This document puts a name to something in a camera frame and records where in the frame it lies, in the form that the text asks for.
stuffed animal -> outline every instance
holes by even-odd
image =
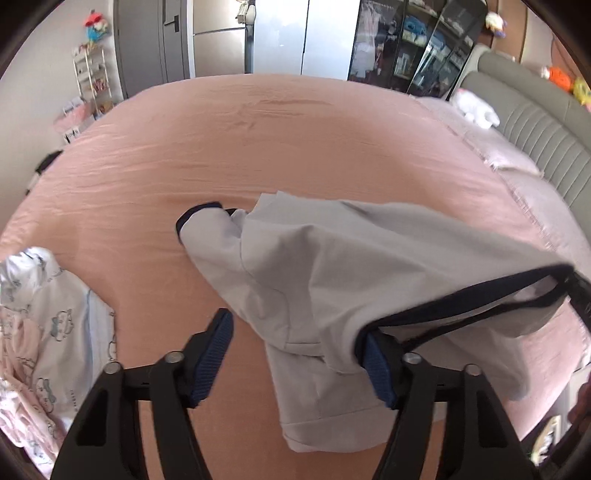
[[[558,67],[544,67],[541,71],[541,77],[551,81],[565,92],[570,93],[573,89],[573,81]]]
[[[503,20],[499,14],[488,12],[486,14],[485,25],[494,36],[501,38],[506,37],[505,27],[507,26],[507,22]]]
[[[466,120],[480,128],[489,129],[492,125],[498,127],[501,124],[493,108],[469,90],[458,88],[449,103],[456,107]]]
[[[88,40],[91,43],[99,41],[109,30],[109,23],[107,20],[104,19],[102,14],[95,12],[94,10],[90,11],[90,15],[84,22],[84,26],[86,27]]]
[[[574,81],[573,95],[581,105],[591,112],[591,90],[587,82],[581,77]]]

white pillow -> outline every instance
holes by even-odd
[[[536,222],[548,246],[591,278],[591,247],[569,206],[546,180],[520,171],[499,171],[515,200]]]
[[[468,122],[445,100],[425,97],[418,101],[494,170],[517,170],[542,178],[543,174],[535,162],[494,128],[484,130]]]

black clamp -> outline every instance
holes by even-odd
[[[205,332],[154,365],[107,364],[66,436],[51,478],[148,480],[138,401],[149,400],[164,477],[211,480],[186,409],[209,395],[232,334],[232,314],[220,309]]]
[[[404,352],[390,335],[374,330],[363,365],[379,398],[398,417],[373,480],[418,480],[423,470],[436,402],[447,403],[437,480],[534,480],[533,464],[480,367],[434,367]]]

headboard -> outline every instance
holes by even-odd
[[[591,242],[591,114],[520,64],[478,45],[458,81],[499,115],[498,130],[529,155]]]

pink bed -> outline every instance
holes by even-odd
[[[179,244],[177,218],[211,200],[250,209],[261,192],[277,190],[418,203],[544,247],[500,177],[410,97],[335,80],[226,76],[152,88],[95,123],[19,207],[0,258],[32,245],[52,250],[116,310],[119,360],[152,363],[223,306]],[[533,389],[505,402],[520,436],[565,387],[585,342],[566,306],[523,339]],[[216,480],[369,479],[382,450],[290,451],[262,342],[241,321],[212,395],[190,415]],[[143,408],[145,453],[158,479],[149,420]]]

